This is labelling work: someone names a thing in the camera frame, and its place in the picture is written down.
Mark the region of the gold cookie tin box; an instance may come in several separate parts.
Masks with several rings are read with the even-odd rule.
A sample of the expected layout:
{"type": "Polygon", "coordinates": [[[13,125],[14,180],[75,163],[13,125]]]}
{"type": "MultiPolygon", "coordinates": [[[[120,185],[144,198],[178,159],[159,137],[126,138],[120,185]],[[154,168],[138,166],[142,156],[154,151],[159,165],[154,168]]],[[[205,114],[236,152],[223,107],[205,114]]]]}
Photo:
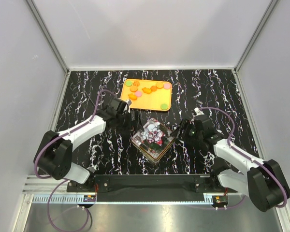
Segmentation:
{"type": "Polygon", "coordinates": [[[151,144],[137,144],[132,143],[150,162],[157,163],[171,148],[173,142],[159,145],[157,143],[151,144]]]}

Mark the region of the gold tin lid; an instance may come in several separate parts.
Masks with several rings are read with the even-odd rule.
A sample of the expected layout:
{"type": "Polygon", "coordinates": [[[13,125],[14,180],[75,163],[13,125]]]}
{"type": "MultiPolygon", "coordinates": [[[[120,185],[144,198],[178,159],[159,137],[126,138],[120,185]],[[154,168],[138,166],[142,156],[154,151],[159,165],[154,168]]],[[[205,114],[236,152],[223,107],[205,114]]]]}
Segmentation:
{"type": "Polygon", "coordinates": [[[160,123],[155,118],[149,119],[143,126],[144,131],[136,132],[132,138],[132,143],[151,144],[157,143],[159,145],[171,143],[175,141],[175,138],[171,137],[172,131],[168,129],[164,124],[160,123]]]}

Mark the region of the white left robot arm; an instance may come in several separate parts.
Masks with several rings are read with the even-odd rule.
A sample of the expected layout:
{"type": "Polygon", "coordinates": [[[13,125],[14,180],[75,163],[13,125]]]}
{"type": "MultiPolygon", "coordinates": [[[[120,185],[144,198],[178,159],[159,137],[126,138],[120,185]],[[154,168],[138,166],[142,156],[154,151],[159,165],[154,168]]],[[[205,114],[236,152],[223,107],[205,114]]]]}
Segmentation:
{"type": "Polygon", "coordinates": [[[83,191],[98,185],[94,172],[72,161],[73,151],[90,138],[115,129],[118,133],[134,132],[132,144],[153,163],[157,163],[173,145],[172,131],[154,118],[144,125],[138,111],[130,109],[131,101],[116,97],[85,121],[69,130],[46,132],[34,158],[35,169],[46,172],[55,180],[68,180],[83,191]]]}

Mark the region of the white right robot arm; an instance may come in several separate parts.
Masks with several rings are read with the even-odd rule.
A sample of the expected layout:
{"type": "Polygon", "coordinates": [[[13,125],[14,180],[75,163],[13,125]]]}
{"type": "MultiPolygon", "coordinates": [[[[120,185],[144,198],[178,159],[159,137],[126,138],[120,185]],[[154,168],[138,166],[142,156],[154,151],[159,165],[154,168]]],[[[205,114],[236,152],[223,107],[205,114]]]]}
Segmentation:
{"type": "Polygon", "coordinates": [[[210,117],[195,108],[192,119],[182,119],[174,136],[199,149],[224,159],[238,172],[222,169],[214,172],[210,187],[214,191],[233,189],[248,198],[262,212],[283,208],[290,198],[290,188],[275,160],[257,158],[231,142],[231,136],[218,132],[210,117]]]}

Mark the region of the green embossed round cookie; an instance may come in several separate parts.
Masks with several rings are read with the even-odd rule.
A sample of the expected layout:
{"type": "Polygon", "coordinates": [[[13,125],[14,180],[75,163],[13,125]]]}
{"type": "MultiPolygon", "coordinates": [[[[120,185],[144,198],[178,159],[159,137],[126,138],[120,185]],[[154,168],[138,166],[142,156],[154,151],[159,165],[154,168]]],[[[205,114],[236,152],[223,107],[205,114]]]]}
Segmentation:
{"type": "Polygon", "coordinates": [[[160,105],[161,110],[167,110],[168,107],[169,107],[169,106],[168,106],[168,104],[166,104],[166,103],[163,103],[163,104],[160,105]]]}

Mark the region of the yellow cat-shaped cookie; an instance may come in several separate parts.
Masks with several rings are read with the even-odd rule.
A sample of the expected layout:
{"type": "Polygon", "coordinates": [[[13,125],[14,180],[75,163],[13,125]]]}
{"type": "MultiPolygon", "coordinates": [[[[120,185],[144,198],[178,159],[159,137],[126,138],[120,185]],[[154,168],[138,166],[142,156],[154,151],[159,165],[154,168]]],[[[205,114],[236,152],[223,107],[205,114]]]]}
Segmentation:
{"type": "Polygon", "coordinates": [[[131,99],[133,101],[138,99],[138,97],[135,94],[133,94],[133,93],[129,94],[128,97],[129,97],[129,99],[131,99]]]}
{"type": "Polygon", "coordinates": [[[151,90],[150,88],[146,88],[146,87],[144,87],[144,88],[142,89],[142,91],[143,91],[144,93],[146,93],[146,94],[150,94],[150,93],[152,92],[152,90],[151,90]]]}

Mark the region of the yellow plastic tray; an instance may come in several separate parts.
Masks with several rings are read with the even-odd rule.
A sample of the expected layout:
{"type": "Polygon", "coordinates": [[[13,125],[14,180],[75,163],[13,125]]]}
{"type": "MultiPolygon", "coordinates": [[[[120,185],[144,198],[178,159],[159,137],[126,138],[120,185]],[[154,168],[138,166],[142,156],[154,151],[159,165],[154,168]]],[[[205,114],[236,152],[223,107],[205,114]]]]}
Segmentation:
{"type": "Polygon", "coordinates": [[[157,81],[157,80],[142,80],[142,79],[127,79],[124,81],[122,91],[121,91],[121,96],[120,98],[122,100],[128,100],[129,97],[128,95],[135,92],[131,92],[130,87],[125,86],[126,81],[131,81],[132,86],[133,82],[137,81],[140,83],[138,86],[138,91],[142,93],[142,96],[138,97],[137,100],[132,101],[132,104],[130,105],[130,108],[132,109],[141,109],[141,110],[152,110],[152,111],[169,111],[171,108],[171,101],[172,101],[172,84],[167,81],[157,81]],[[156,86],[156,83],[162,82],[162,83],[169,83],[171,85],[170,89],[164,89],[164,88],[157,88],[156,91],[152,91],[150,94],[146,94],[142,91],[144,87],[150,88],[151,86],[156,86]],[[161,110],[160,105],[166,103],[168,104],[168,109],[167,110],[161,110]]]}

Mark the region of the pink round cookie left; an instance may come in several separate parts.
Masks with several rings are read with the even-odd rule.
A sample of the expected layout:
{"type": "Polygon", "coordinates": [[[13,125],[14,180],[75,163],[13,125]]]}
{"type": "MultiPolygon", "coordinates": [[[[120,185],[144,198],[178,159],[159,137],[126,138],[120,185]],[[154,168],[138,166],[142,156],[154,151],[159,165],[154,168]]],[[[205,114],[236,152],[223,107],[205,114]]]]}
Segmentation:
{"type": "Polygon", "coordinates": [[[140,91],[136,91],[136,92],[135,92],[135,95],[136,95],[137,97],[140,97],[140,96],[142,96],[142,93],[141,93],[140,91]]]}

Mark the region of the pink round cookie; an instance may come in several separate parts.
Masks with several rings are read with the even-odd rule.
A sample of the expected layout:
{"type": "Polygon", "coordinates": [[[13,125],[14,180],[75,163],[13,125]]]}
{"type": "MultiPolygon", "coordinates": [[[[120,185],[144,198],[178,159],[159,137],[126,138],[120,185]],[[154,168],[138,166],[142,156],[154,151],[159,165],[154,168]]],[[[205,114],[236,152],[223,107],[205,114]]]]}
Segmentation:
{"type": "Polygon", "coordinates": [[[136,95],[137,97],[140,97],[140,96],[142,96],[142,93],[141,93],[140,91],[136,91],[136,92],[135,92],[135,95],[136,95]]]}
{"type": "Polygon", "coordinates": [[[163,87],[164,87],[164,89],[170,89],[171,85],[169,83],[165,83],[163,87]]]}

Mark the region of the yellow cat-shaped cookie centre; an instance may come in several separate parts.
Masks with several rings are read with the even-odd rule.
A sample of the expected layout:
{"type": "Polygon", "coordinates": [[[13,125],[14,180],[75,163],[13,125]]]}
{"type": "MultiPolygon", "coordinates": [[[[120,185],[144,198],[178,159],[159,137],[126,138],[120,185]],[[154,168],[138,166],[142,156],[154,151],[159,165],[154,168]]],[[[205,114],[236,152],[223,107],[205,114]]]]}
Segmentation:
{"type": "Polygon", "coordinates": [[[151,90],[150,88],[146,88],[146,87],[144,87],[144,88],[142,89],[142,91],[143,91],[144,93],[146,93],[146,94],[150,94],[150,93],[152,92],[152,90],[151,90]]]}

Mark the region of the yellow dotted sandwich cookie left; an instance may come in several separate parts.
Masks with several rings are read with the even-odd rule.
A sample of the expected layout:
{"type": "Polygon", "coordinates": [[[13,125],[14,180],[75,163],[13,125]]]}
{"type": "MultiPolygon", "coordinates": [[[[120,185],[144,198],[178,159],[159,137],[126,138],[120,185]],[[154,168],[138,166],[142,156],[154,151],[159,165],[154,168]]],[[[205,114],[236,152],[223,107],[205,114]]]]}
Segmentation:
{"type": "Polygon", "coordinates": [[[136,86],[132,86],[132,87],[130,88],[130,90],[131,90],[131,92],[136,92],[136,91],[138,90],[138,87],[136,87],[136,86]]]}

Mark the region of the orange swirl cookie centre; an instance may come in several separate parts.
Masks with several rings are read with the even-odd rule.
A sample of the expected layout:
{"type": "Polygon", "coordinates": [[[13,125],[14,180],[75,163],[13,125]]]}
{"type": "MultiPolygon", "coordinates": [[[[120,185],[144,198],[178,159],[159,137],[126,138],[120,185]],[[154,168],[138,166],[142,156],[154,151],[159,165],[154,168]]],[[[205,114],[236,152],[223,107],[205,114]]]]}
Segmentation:
{"type": "Polygon", "coordinates": [[[151,89],[151,91],[156,91],[157,87],[156,86],[151,86],[150,89],[151,89]]]}

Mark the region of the orange swirl cookie left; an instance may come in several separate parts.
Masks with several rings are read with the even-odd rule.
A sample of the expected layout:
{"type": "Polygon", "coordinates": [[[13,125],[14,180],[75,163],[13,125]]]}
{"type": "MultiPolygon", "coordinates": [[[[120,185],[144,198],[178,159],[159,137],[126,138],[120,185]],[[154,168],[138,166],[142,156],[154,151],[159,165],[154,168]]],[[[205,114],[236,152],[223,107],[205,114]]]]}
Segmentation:
{"type": "Polygon", "coordinates": [[[135,81],[135,82],[133,82],[133,85],[136,86],[136,87],[138,87],[140,85],[140,83],[137,82],[137,81],[135,81]]]}

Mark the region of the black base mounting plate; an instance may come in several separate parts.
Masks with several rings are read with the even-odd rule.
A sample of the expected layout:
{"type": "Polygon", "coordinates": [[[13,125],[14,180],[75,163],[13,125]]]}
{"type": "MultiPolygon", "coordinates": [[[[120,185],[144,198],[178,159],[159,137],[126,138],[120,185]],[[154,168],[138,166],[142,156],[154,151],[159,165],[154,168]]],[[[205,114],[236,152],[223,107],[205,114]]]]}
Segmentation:
{"type": "Polygon", "coordinates": [[[211,195],[231,194],[208,174],[97,174],[91,185],[72,181],[70,193],[96,193],[98,203],[212,203],[211,195]]]}

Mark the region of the aluminium frame rail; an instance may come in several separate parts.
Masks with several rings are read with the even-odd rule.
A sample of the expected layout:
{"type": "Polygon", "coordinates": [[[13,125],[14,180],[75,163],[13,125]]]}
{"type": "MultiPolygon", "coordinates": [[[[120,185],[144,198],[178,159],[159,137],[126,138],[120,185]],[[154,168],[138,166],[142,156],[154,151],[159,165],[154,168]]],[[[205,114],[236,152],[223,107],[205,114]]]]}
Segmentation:
{"type": "Polygon", "coordinates": [[[72,190],[77,183],[74,181],[39,179],[34,175],[27,176],[22,194],[33,196],[34,203],[52,204],[94,204],[97,201],[97,191],[83,192],[72,190]]]}

